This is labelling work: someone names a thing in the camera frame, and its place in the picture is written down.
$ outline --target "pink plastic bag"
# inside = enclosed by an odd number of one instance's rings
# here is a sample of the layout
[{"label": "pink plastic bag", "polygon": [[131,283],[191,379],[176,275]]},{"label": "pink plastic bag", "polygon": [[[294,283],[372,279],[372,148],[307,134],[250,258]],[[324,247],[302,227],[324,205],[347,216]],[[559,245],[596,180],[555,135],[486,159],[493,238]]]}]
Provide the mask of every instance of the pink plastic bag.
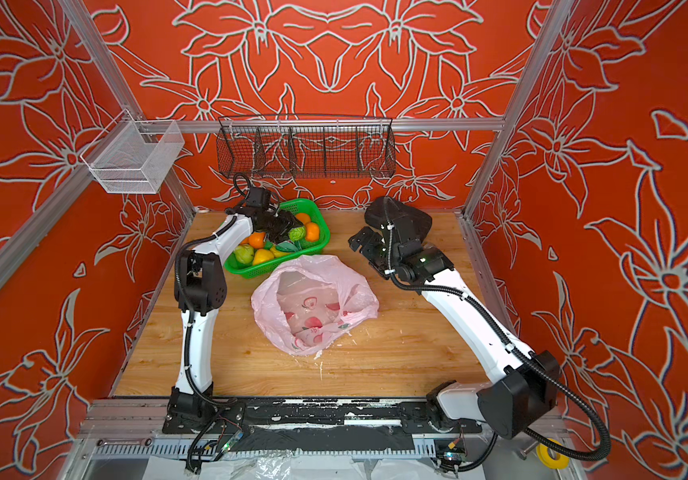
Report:
[{"label": "pink plastic bag", "polygon": [[250,302],[266,338],[291,355],[317,353],[378,315],[366,278],[334,255],[301,255],[281,264]]}]

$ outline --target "wire mesh basket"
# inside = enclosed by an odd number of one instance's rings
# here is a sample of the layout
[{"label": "wire mesh basket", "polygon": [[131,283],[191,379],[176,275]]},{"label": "wire mesh basket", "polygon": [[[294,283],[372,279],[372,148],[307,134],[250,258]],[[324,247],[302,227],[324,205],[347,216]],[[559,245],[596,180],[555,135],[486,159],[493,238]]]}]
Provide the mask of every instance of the wire mesh basket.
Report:
[{"label": "wire mesh basket", "polygon": [[392,120],[316,117],[220,118],[219,172],[228,178],[238,172],[274,178],[390,178],[395,174]]},{"label": "wire mesh basket", "polygon": [[163,134],[142,134],[138,122],[122,120],[102,141],[106,146],[83,160],[110,194],[156,193],[184,146],[175,120]]}]

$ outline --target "wooden surface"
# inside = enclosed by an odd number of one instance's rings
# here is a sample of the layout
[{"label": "wooden surface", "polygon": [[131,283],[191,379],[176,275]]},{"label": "wooden surface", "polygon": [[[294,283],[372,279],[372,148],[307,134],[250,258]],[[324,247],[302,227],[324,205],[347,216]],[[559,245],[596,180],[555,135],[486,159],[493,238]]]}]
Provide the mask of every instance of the wooden surface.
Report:
[{"label": "wooden surface", "polygon": [[[250,280],[226,273],[228,294],[216,318],[211,366],[214,394],[224,396],[423,396],[442,382],[484,382],[472,351],[435,307],[416,293],[382,280],[347,240],[365,225],[362,212],[323,212],[331,230],[324,254],[368,279],[379,302],[378,318],[366,320],[323,350],[320,358],[291,356],[275,348],[253,320],[250,296],[268,275]],[[432,214],[427,241],[454,262],[482,298],[458,220]],[[210,235],[224,214],[198,214],[187,239]],[[144,328],[116,395],[168,396],[176,383],[182,325],[174,301],[174,275]]]}]

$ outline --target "red wall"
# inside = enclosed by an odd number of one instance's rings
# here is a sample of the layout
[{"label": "red wall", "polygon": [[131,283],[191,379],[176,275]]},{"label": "red wall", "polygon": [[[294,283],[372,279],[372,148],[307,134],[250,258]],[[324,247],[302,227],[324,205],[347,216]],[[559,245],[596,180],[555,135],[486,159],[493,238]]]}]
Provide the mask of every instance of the red wall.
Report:
[{"label": "red wall", "polygon": [[57,2],[0,2],[0,248],[119,111]]},{"label": "red wall", "polygon": [[688,478],[688,2],[578,2],[474,225],[591,477]]},{"label": "red wall", "polygon": [[[56,2],[0,2],[0,248],[119,107]],[[93,183],[0,291],[0,478],[56,478],[109,393],[184,217]]]},{"label": "red wall", "polygon": [[109,394],[184,217],[93,183],[0,292],[0,478],[55,478]]},{"label": "red wall", "polygon": [[[331,113],[414,118],[504,113],[548,3],[87,0],[148,118]],[[390,180],[266,179],[283,198],[357,208],[392,194],[461,206],[492,132],[399,135]],[[176,172],[195,205],[234,197],[213,135],[189,136]]]}]

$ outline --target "green plastic basket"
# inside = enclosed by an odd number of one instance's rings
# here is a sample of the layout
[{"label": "green plastic basket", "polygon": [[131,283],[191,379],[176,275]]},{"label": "green plastic basket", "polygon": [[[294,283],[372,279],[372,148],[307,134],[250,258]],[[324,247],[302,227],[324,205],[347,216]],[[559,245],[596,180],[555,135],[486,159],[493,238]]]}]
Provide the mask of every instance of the green plastic basket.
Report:
[{"label": "green plastic basket", "polygon": [[230,254],[229,258],[227,258],[224,263],[226,271],[231,274],[242,275],[244,278],[253,278],[254,276],[268,274],[277,268],[279,264],[287,260],[292,260],[301,255],[319,254],[322,248],[331,241],[331,231],[328,230],[328,225],[326,225],[326,221],[322,218],[320,208],[315,205],[315,202],[306,198],[297,198],[295,200],[282,202],[279,208],[281,210],[288,210],[294,215],[299,213],[309,215],[312,221],[320,227],[320,239],[314,243],[301,240],[301,250],[298,252],[293,252],[292,254],[282,256],[281,258],[275,258],[274,260],[259,265],[243,265],[237,261],[234,254]]}]

